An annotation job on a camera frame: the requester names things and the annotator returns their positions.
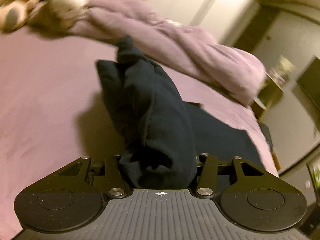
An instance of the bed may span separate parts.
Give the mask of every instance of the bed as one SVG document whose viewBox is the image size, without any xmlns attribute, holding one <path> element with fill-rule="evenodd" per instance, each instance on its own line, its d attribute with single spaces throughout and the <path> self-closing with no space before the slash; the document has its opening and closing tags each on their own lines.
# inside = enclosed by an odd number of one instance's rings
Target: bed
<svg viewBox="0 0 320 240">
<path fill-rule="evenodd" d="M 119 153 L 124 142 L 103 106 L 94 67 L 96 59 L 115 60 L 116 47 L 75 36 L 44 38 L 24 27 L 0 34 L 0 51 L 0 239 L 7 240 L 21 230 L 13 202 L 23 188 L 80 156 L 102 160 Z M 184 101 L 246 130 L 266 170 L 277 176 L 249 107 L 163 68 Z"/>
</svg>

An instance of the ribbed rubber pad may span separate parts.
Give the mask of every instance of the ribbed rubber pad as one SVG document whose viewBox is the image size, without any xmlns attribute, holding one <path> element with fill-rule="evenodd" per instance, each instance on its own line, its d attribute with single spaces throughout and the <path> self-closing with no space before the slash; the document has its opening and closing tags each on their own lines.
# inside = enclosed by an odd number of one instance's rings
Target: ribbed rubber pad
<svg viewBox="0 0 320 240">
<path fill-rule="evenodd" d="M 111 200 L 91 224 L 67 233 L 25 230 L 18 240 L 307 240 L 295 229 L 260 234 L 229 222 L 211 200 L 188 190 L 136 189 L 122 200 Z"/>
</svg>

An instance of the purple blanket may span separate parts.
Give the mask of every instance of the purple blanket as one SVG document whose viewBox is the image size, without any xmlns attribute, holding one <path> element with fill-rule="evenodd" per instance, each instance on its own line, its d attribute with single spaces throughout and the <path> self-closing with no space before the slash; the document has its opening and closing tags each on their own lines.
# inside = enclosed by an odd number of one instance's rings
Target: purple blanket
<svg viewBox="0 0 320 240">
<path fill-rule="evenodd" d="M 90 0 L 86 14 L 68 30 L 59 27 L 42 2 L 28 24 L 55 34 L 104 41 L 128 34 L 147 56 L 208 85 L 222 87 L 244 106 L 251 103 L 265 78 L 263 64 L 253 55 L 218 44 L 199 27 L 161 17 L 142 0 Z"/>
</svg>

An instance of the metal bolt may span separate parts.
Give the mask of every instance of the metal bolt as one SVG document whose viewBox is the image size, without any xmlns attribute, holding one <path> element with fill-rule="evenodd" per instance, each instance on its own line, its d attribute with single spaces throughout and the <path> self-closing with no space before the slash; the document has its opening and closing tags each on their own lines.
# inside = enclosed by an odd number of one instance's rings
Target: metal bolt
<svg viewBox="0 0 320 240">
<path fill-rule="evenodd" d="M 112 196 L 122 196 L 124 194 L 124 190 L 122 188 L 115 187 L 109 190 L 109 194 Z"/>
<path fill-rule="evenodd" d="M 197 190 L 198 194 L 201 196 L 210 196 L 213 193 L 213 190 L 207 187 L 202 187 Z"/>
</svg>

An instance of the nightstand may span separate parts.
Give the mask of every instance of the nightstand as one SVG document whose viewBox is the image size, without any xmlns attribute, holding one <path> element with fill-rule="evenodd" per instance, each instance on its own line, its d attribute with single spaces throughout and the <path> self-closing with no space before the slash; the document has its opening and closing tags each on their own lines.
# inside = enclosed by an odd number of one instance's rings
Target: nightstand
<svg viewBox="0 0 320 240">
<path fill-rule="evenodd" d="M 251 109 L 260 122 L 265 113 L 283 96 L 281 87 L 267 74 L 267 79 L 258 96 L 254 99 Z"/>
</svg>

